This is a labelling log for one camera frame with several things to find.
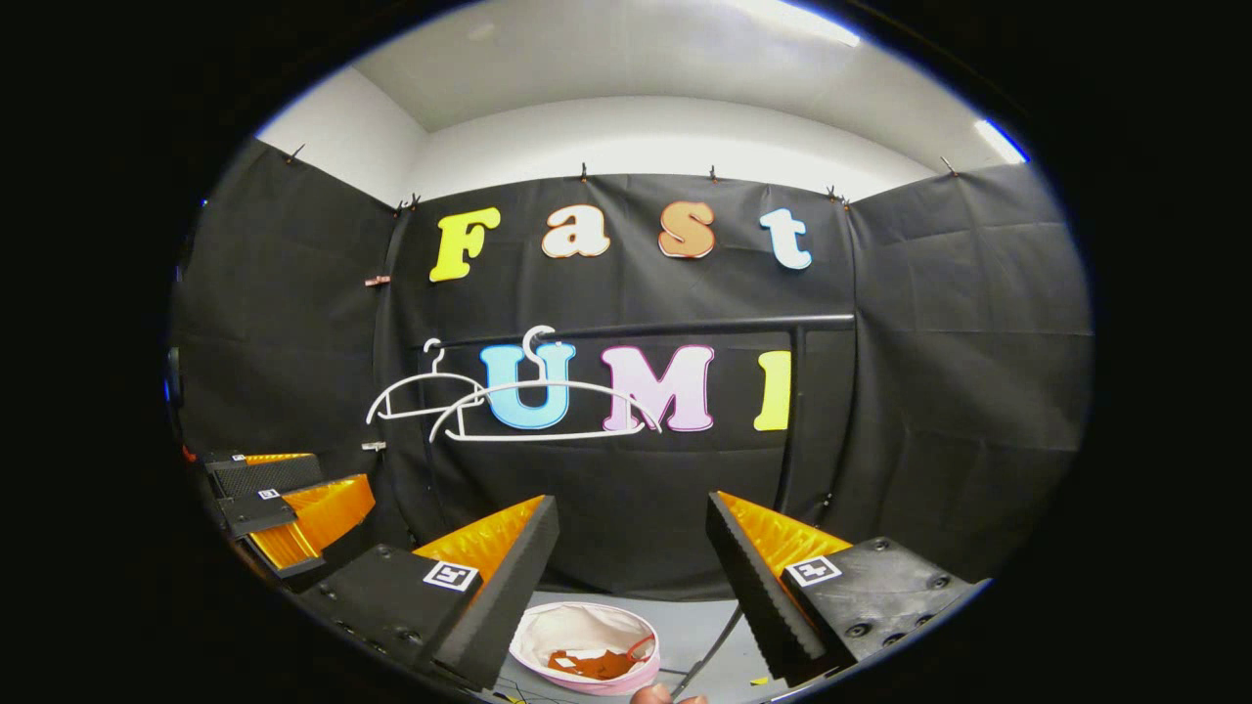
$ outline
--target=black pole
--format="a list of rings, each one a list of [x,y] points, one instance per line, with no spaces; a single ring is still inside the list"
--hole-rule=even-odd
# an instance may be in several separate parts
[[[422,385],[417,385],[417,405],[419,408],[426,408],[426,388]],[[434,447],[431,445],[428,418],[429,416],[418,417],[418,427],[422,428],[422,451],[426,455],[426,476],[422,479],[426,481],[427,492],[434,496],[434,506],[439,510],[439,525],[448,532],[451,530],[448,512],[443,509],[443,495],[439,494],[439,486],[434,480]]]
[[[622,326],[603,326],[580,329],[558,329],[551,333],[561,339],[578,339],[595,337],[642,337],[654,334],[686,334],[707,332],[774,332],[777,329],[804,326],[813,329],[853,329],[855,324],[851,313],[838,313],[829,316],[777,316],[771,318],[741,318],[737,321],[695,321],[682,323],[639,323]],[[468,347],[476,344],[505,344],[518,342],[525,333],[495,334],[486,337],[473,337],[468,339],[454,339],[439,342],[432,347]]]
[[[800,440],[795,428],[804,408],[804,383],[800,375],[804,370],[806,337],[804,326],[791,328],[791,407],[788,412],[786,442],[782,445],[782,471],[779,474],[779,489],[774,495],[774,510],[779,514],[786,514],[791,500],[791,475],[800,463]]]

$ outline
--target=hanger hook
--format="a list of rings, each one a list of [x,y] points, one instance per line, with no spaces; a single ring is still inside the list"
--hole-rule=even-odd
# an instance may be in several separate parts
[[[538,366],[541,380],[547,378],[547,365],[543,363],[543,360],[541,360],[538,355],[531,351],[531,341],[535,339],[536,334],[550,333],[550,332],[556,332],[556,331],[548,326],[535,326],[531,329],[526,331],[526,334],[522,336],[522,353],[526,355],[527,360],[535,362]]]
[[[422,346],[422,353],[429,352],[432,344],[439,344],[439,338],[438,337],[432,337],[431,339],[427,339],[426,344]],[[432,375],[434,372],[439,371],[439,362],[443,360],[443,356],[447,355],[447,353],[448,353],[448,348],[447,347],[439,347],[439,356],[436,357],[433,362],[431,362],[431,373]]]

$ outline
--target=orange letter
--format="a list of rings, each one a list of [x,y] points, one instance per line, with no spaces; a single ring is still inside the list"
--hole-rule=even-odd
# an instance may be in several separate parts
[[[714,236],[709,229],[712,208],[707,203],[670,203],[661,213],[661,233],[657,241],[666,257],[699,259],[712,251]]]

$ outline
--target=cable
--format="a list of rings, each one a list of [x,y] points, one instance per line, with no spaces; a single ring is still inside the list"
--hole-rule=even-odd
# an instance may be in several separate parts
[[[739,618],[742,615],[744,615],[744,609],[736,604],[735,613],[730,615],[730,620],[726,621],[726,628],[721,629],[721,635],[719,635],[717,640],[714,641],[712,648],[710,648],[709,651],[705,653],[704,658],[696,660],[695,666],[691,668],[691,671],[687,673],[687,676],[682,678],[682,681],[679,683],[679,686],[674,688],[674,691],[670,693],[670,696],[677,699],[679,695],[682,694],[682,690],[686,689],[689,684],[691,684],[691,680],[695,679],[697,674],[700,674],[700,670],[702,670],[704,666],[709,664],[709,660],[711,660],[712,656],[717,653],[717,649],[721,648],[721,644],[726,643],[726,638],[730,636],[730,631],[735,630],[735,624],[739,623]]]
[[[522,698],[522,703],[523,704],[532,704],[535,700],[555,701],[556,704],[578,704],[577,701],[570,701],[568,699],[552,699],[551,696],[545,696],[545,695],[542,695],[542,694],[540,694],[537,691],[525,690],[521,686],[518,686],[516,681],[513,681],[513,680],[511,680],[511,679],[508,679],[506,676],[500,676],[500,678],[497,678],[497,680],[500,680],[500,681],[507,681],[508,684],[513,685],[513,689],[516,689],[517,694]]]

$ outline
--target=pink letter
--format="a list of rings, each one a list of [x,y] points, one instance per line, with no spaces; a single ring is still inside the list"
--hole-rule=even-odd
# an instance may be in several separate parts
[[[674,415],[667,423],[670,430],[696,432],[712,427],[707,395],[712,347],[679,347],[661,381],[656,380],[639,347],[610,347],[600,358],[612,370],[613,391],[630,396],[650,413],[656,413],[657,422],[665,418],[665,412],[672,403]],[[634,427],[636,421],[632,411],[625,400],[615,396],[612,413],[605,418],[605,430]],[[644,420],[647,427],[654,427],[652,421]]]

